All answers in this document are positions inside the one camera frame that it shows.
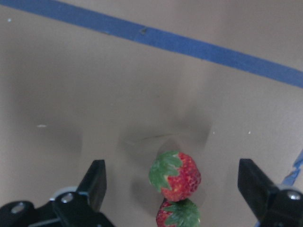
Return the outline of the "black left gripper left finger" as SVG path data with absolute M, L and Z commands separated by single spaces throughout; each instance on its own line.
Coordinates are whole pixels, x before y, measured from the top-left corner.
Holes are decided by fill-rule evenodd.
M 111 227 L 100 212 L 106 194 L 104 160 L 94 160 L 76 190 L 56 195 L 36 208 L 30 201 L 13 201 L 0 208 L 2 227 Z

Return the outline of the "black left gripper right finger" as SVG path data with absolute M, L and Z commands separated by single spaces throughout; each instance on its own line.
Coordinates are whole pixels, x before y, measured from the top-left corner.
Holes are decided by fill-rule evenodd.
M 258 220 L 256 226 L 303 225 L 303 192 L 290 182 L 275 184 L 251 159 L 239 160 L 238 189 Z

